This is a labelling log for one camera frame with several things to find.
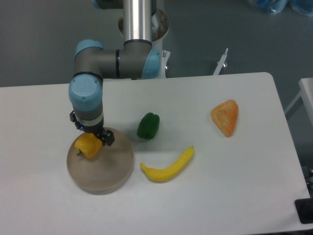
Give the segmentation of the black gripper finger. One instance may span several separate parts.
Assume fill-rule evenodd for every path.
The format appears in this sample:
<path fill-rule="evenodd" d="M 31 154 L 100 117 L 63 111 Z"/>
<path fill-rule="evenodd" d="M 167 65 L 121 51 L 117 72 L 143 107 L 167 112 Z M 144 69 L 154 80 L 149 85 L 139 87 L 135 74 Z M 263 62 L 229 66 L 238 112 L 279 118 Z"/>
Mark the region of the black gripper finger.
<path fill-rule="evenodd" d="M 100 133 L 99 133 L 99 140 L 102 142 L 102 145 L 105 146 L 111 146 L 114 141 L 115 141 L 115 137 L 114 137 L 114 133 L 111 130 L 106 130 L 103 129 Z"/>

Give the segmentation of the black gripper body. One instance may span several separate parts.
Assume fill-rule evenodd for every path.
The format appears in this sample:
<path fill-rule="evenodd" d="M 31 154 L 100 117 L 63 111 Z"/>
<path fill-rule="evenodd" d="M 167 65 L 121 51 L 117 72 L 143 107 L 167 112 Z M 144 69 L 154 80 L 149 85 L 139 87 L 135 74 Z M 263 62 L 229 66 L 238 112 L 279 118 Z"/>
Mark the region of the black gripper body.
<path fill-rule="evenodd" d="M 96 137 L 104 137 L 105 129 L 103 127 L 104 124 L 104 114 L 101 114 L 92 120 L 84 120 L 79 118 L 75 111 L 73 110 L 70 114 L 70 121 L 74 123 L 76 129 L 80 131 L 84 131 L 86 133 L 92 133 Z"/>

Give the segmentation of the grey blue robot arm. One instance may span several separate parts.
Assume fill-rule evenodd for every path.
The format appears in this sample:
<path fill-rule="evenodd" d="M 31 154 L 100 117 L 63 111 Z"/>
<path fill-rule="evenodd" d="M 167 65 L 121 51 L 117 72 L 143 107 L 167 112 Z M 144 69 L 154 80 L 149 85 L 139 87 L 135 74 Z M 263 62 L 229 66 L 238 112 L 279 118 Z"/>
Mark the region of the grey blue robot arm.
<path fill-rule="evenodd" d="M 123 10 L 122 49 L 106 50 L 102 43 L 82 40 L 76 46 L 74 75 L 68 88 L 73 111 L 70 121 L 102 145 L 112 145 L 114 133 L 106 130 L 103 114 L 104 79 L 149 79 L 159 76 L 160 53 L 152 46 L 155 0 L 95 0 L 100 9 Z"/>

